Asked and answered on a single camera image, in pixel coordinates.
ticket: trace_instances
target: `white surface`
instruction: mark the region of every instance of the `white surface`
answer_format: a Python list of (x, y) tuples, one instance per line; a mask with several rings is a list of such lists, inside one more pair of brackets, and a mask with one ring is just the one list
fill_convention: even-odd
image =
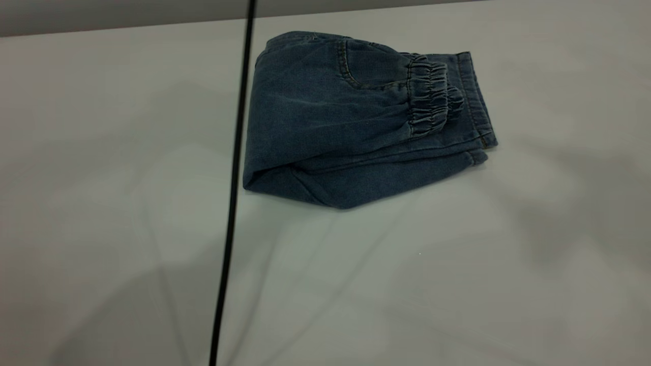
[[(257, 14), (314, 14), (459, 1), (469, 0), (264, 0), (259, 1)], [(246, 17), (247, 4), (243, 0), (2, 0), (0, 36), (241, 19)]]
[[(471, 51), (500, 146), (347, 212), (243, 193), (221, 364), (649, 365), (650, 10), (259, 20), (255, 53), (299, 29)], [(206, 363), (242, 25), (0, 40), (1, 365)]]

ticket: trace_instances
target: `seam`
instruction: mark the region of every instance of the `seam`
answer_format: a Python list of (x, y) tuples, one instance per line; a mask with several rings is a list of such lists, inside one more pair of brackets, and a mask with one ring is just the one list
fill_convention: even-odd
[[(483, 134), (483, 135), (481, 135), (481, 136), (479, 136), (479, 137), (475, 137), (474, 139), (470, 139), (470, 140), (468, 140), (468, 141), (464, 141), (464, 142), (461, 142), (461, 143), (456, 143), (456, 144), (448, 145), (448, 146), (445, 146), (445, 147), (420, 148), (420, 149), (418, 149), (418, 150), (411, 150), (410, 152), (427, 151), (427, 150), (443, 150), (444, 148), (450, 148), (450, 147), (454, 147), (454, 146), (461, 145), (461, 144), (465, 144), (465, 143), (471, 143), (471, 142), (476, 141), (476, 140), (483, 140), (483, 139), (484, 139), (484, 136), (491, 135), (492, 133), (493, 133), (493, 132), (491, 131), (491, 132), (488, 132), (488, 133), (486, 133), (486, 134)], [(436, 158), (443, 158), (443, 157), (445, 157), (445, 156), (457, 155), (457, 154), (461, 154), (461, 153), (462, 153), (462, 152), (455, 152), (454, 154), (447, 154), (447, 155), (436, 156), (434, 159), (436, 159)], [(384, 156), (380, 156), (379, 158), (373, 158), (373, 159), (362, 160), (362, 161), (360, 161), (360, 162), (349, 163), (349, 164), (346, 164), (346, 165), (338, 165), (338, 166), (334, 166), (334, 167), (328, 167), (328, 168), (322, 168), (322, 169), (315, 169), (315, 170), (309, 170), (309, 171), (303, 169), (303, 171), (305, 171), (305, 172), (308, 173), (308, 174), (313, 174), (313, 173), (314, 173), (314, 174), (325, 173), (325, 172), (328, 172), (328, 171), (334, 171), (334, 170), (339, 170), (339, 169), (346, 169), (346, 168), (348, 168), (348, 167), (353, 167), (353, 166), (359, 165), (359, 163), (361, 163), (361, 162), (370, 162), (370, 161), (372, 161), (372, 160), (384, 159), (384, 158), (390, 158), (390, 157), (392, 157), (392, 156), (397, 156), (397, 155), (402, 155), (402, 154), (404, 154), (404, 153), (403, 153), (403, 152), (399, 152), (399, 153), (396, 153), (396, 154), (384, 155)], [(432, 159), (432, 158), (421, 158), (421, 159), (413, 159), (413, 160), (422, 160), (422, 159)]]
[[(470, 62), (470, 67), (473, 71), (473, 81), (475, 82), (475, 87), (477, 88), (477, 95), (479, 98), (483, 97), (481, 96), (481, 92), (479, 91), (479, 83), (477, 83), (477, 74), (475, 73), (475, 65), (473, 64), (473, 59), (472, 57), (468, 57), (468, 62)], [(480, 101), (480, 104), (482, 104), (482, 114), (484, 115), (484, 118), (488, 121), (488, 124), (490, 124), (490, 118), (488, 117), (488, 114), (486, 112), (486, 108), (483, 106), (484, 102)], [(486, 140), (482, 137), (482, 143), (484, 144), (484, 148), (488, 147), (488, 144), (486, 143)]]
[(413, 104), (412, 104), (412, 99), (411, 99), (411, 66), (413, 65), (413, 59), (409, 62), (409, 66), (407, 67), (407, 101), (409, 105), (409, 120), (407, 123), (409, 124), (409, 136), (411, 138), (414, 138), (413, 135)]
[[(470, 120), (473, 122), (473, 128), (479, 134), (479, 131), (477, 130), (477, 123), (475, 122), (475, 116), (473, 116), (472, 106), (470, 105), (470, 100), (468, 99), (468, 92), (465, 89), (464, 73), (461, 70), (461, 58), (458, 55), (456, 56), (456, 67), (459, 70), (459, 76), (461, 79), (461, 89), (463, 89), (464, 91), (464, 99), (468, 101), (468, 114), (470, 115)], [(484, 136), (480, 135), (480, 139), (482, 141), (482, 145), (484, 146), (484, 148), (486, 148), (488, 144), (486, 144), (486, 140), (484, 139)]]
[(361, 83), (358, 82), (354, 77), (353, 74), (350, 73), (350, 69), (348, 68), (348, 41), (347, 40), (341, 40), (339, 42), (339, 66), (342, 74), (346, 79), (351, 81), (355, 86), (360, 87)]

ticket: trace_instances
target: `gray wall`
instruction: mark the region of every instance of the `gray wall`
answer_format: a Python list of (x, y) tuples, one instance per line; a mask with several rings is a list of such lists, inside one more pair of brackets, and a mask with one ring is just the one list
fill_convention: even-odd
[[(258, 0), (258, 16), (463, 0)], [(0, 36), (243, 18), (246, 0), (0, 0)]]

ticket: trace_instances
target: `denim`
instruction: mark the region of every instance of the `denim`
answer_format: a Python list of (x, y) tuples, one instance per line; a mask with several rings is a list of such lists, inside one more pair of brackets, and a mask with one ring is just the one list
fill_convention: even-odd
[(481, 164), (496, 145), (469, 53), (291, 32), (256, 62), (243, 186), (352, 208)]

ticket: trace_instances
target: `elastic cuff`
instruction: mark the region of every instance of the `elastic cuff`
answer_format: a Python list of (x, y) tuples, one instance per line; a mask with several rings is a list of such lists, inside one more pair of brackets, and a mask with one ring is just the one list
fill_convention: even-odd
[(412, 136), (442, 129), (448, 111), (447, 65), (416, 56), (409, 64), (408, 92)]
[(464, 94), (453, 85), (448, 84), (448, 115), (447, 119), (454, 117), (464, 110)]

